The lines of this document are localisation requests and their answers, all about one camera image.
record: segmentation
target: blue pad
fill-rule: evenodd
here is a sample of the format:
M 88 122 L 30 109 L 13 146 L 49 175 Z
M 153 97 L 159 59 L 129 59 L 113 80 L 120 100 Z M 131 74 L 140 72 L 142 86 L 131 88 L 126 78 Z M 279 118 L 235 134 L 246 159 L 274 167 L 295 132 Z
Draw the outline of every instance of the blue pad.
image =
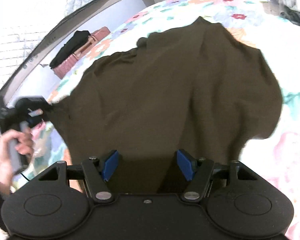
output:
M 115 151 L 106 161 L 101 171 L 101 176 L 104 181 L 109 181 L 119 163 L 119 153 Z
M 177 164 L 186 180 L 192 180 L 195 172 L 192 168 L 191 160 L 189 160 L 180 150 L 177 151 Z

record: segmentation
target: screw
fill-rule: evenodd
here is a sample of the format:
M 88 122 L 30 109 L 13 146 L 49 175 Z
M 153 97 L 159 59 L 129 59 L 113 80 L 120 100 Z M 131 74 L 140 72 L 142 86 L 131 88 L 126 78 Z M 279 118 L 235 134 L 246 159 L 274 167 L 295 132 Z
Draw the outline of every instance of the screw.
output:
M 187 200 L 196 200 L 200 197 L 199 193 L 197 192 L 194 192 L 194 191 L 188 191 L 184 194 L 184 197 L 187 199 Z
M 112 194 L 107 191 L 101 191 L 96 194 L 96 198 L 100 200 L 108 200 L 112 197 Z

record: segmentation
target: bed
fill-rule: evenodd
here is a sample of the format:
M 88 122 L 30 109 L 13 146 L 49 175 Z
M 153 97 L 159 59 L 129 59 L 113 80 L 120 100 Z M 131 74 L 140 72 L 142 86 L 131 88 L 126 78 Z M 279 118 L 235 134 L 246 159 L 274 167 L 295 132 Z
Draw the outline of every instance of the bed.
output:
M 300 27 L 279 17 L 275 0 L 167 0 L 133 16 L 98 43 L 61 80 L 49 101 L 57 102 L 71 93 L 83 72 L 98 58 L 136 47 L 140 37 L 152 32 L 191 24 L 202 16 L 220 22 L 238 41 L 262 51 L 275 74 L 283 95 L 278 125 L 270 138 L 250 140 L 240 160 L 292 201 L 294 219 L 286 233 L 300 240 Z M 69 155 L 52 123 L 34 131 L 35 158 L 24 172 L 29 179 Z M 13 186 L 26 183 L 17 176 Z

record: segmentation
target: brown shirt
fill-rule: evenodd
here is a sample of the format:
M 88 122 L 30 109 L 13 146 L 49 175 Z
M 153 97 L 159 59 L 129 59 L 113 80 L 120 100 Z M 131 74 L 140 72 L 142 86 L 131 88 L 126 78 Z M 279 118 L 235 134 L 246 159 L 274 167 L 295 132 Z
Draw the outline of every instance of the brown shirt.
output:
M 123 160 L 110 189 L 155 192 L 165 176 L 178 185 L 166 175 L 177 149 L 220 163 L 238 159 L 248 139 L 271 135 L 281 105 L 260 50 L 200 17 L 95 61 L 49 118 L 74 164 L 117 149 Z

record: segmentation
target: purple flower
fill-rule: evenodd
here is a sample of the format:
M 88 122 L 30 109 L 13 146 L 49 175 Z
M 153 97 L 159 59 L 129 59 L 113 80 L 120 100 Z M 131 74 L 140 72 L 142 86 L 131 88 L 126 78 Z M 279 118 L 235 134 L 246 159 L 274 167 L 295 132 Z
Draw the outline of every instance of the purple flower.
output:
M 170 6 L 174 6 L 174 5 L 179 5 L 183 2 L 187 2 L 188 0 L 167 0 L 166 3 L 164 5 L 162 5 L 162 7 L 170 7 Z
M 236 7 L 224 7 L 214 15 L 213 19 L 220 22 L 226 28 L 244 28 L 247 25 L 259 26 L 262 21 L 262 15 L 255 11 L 237 9 Z
M 110 39 L 114 40 L 114 39 L 118 38 L 121 34 L 132 30 L 135 26 L 137 26 L 137 24 L 135 24 L 133 22 L 127 23 L 122 29 L 119 29 L 119 30 L 115 31 L 114 33 L 112 33 Z

